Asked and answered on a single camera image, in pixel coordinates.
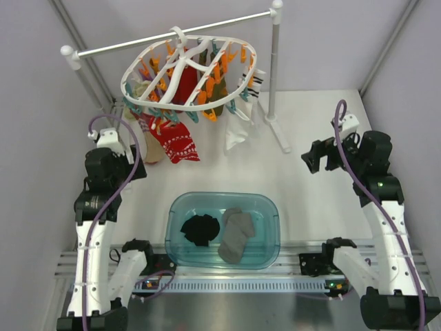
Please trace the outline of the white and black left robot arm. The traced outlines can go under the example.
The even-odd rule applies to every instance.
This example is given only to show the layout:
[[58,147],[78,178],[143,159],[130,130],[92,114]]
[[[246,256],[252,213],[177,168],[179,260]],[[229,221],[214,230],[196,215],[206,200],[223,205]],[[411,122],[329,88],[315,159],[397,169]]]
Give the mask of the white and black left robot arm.
[[147,176],[139,152],[134,146],[130,149],[134,162],[110,148],[95,148],[85,156],[87,176],[74,202],[78,245],[74,287],[57,330],[126,330],[127,306],[138,277],[155,268],[150,242],[132,239],[123,245],[116,270],[109,272],[121,190]]

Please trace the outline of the white oval clip hanger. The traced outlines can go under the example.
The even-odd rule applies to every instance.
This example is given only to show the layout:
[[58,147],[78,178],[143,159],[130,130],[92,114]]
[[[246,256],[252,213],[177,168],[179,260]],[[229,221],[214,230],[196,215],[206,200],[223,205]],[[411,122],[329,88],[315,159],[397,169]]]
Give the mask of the white oval clip hanger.
[[233,37],[187,35],[174,27],[173,39],[146,47],[125,71],[125,107],[137,116],[176,120],[186,113],[217,120],[224,108],[250,116],[251,102],[265,73],[256,66],[255,49]]

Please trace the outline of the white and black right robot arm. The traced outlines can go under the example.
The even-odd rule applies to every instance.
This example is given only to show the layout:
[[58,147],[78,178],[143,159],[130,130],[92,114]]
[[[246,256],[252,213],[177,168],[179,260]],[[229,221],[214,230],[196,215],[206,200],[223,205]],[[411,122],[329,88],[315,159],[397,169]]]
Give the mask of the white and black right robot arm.
[[338,168],[353,180],[353,191],[368,221],[376,251],[373,268],[351,239],[335,237],[322,244],[321,263],[329,273],[342,272],[360,297],[362,320],[370,330],[423,330],[440,313],[416,270],[404,221],[404,194],[389,171],[391,138],[378,131],[345,139],[314,141],[302,154],[310,173]]

